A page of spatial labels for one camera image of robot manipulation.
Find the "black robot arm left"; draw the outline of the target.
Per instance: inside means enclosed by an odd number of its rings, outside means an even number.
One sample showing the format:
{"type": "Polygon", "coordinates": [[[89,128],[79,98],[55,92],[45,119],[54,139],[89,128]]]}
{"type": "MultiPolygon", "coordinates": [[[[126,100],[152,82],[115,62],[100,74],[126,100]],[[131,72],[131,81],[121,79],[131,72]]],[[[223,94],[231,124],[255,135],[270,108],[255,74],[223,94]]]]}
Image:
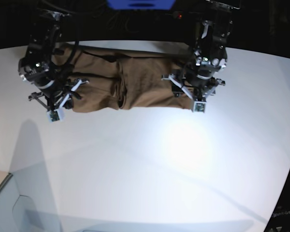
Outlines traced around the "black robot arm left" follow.
{"type": "Polygon", "coordinates": [[[227,66],[226,45],[231,33],[233,10],[239,10],[239,0],[206,0],[197,20],[199,33],[190,48],[191,55],[184,63],[178,62],[178,70],[164,75],[170,81],[176,98],[186,95],[193,103],[204,104],[225,81],[214,75],[227,66]]]}

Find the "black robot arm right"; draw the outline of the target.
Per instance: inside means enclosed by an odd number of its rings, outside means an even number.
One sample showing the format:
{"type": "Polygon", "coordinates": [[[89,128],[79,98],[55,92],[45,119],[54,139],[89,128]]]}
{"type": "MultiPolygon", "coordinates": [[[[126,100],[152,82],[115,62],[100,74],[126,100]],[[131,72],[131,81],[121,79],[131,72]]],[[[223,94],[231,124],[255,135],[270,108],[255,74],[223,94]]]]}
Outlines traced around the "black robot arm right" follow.
{"type": "Polygon", "coordinates": [[[76,90],[87,83],[86,79],[72,81],[69,78],[74,69],[72,60],[79,40],[75,40],[67,60],[61,65],[55,64],[52,57],[64,55],[64,51],[56,43],[61,36],[60,21],[68,17],[68,14],[48,9],[39,9],[38,12],[25,56],[18,63],[19,76],[24,82],[39,89],[39,92],[29,95],[29,101],[36,100],[51,113],[60,108],[72,109],[73,99],[81,99],[76,90]]]}

